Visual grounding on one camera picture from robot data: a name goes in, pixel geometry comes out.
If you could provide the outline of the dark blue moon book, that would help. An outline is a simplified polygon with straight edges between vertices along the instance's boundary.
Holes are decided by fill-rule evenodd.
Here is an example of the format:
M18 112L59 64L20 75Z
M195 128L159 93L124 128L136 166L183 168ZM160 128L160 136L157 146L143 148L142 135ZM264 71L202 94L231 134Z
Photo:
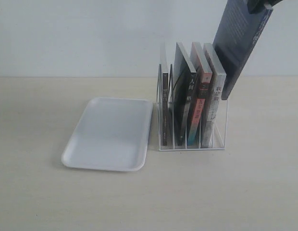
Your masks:
M258 13L249 13L247 0L228 0L213 47L226 72L222 100L227 100L262 34L273 7L269 1Z

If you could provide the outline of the red and teal book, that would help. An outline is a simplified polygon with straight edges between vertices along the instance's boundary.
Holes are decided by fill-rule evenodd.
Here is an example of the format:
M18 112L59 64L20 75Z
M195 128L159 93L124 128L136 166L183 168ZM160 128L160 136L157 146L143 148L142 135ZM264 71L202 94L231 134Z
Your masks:
M198 126L212 77L212 70L207 61L204 50L199 42L192 42L190 60L194 65L197 77L189 116L190 121L187 133L188 146L193 145L196 137L199 136Z

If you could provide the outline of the black spine book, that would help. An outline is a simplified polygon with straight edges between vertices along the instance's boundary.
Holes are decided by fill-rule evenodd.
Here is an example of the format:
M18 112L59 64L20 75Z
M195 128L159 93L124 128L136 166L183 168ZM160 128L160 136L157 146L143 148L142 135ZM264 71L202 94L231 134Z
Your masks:
M176 140L179 146L185 140L190 104L194 95L197 72L181 42L176 43L174 59L174 118Z

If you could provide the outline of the white grey spine book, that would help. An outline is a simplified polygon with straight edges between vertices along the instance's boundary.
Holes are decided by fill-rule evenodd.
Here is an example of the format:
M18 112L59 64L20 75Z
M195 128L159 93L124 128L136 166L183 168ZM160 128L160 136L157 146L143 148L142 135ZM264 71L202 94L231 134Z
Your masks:
M218 55L211 43L203 45L205 56L212 71L209 85L209 92L205 101L205 107L201 121L201 147L209 148L211 135L213 133L214 121L221 99L226 72L218 58Z

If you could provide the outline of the thin dark brown book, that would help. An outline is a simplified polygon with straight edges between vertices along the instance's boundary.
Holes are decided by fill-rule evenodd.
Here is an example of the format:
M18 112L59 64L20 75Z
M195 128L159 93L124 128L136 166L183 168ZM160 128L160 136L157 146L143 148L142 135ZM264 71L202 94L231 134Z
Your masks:
M163 42L160 46L161 64L161 104L162 104L162 146L167 145L167 124L168 124L168 64L166 59L166 47Z

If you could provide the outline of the white plastic tray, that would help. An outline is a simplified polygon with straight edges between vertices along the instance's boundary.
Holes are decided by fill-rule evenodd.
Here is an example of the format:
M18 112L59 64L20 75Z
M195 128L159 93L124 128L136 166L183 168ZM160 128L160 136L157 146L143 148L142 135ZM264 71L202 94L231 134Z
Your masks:
M70 168L131 172L146 161L153 103L97 97L82 113L62 153Z

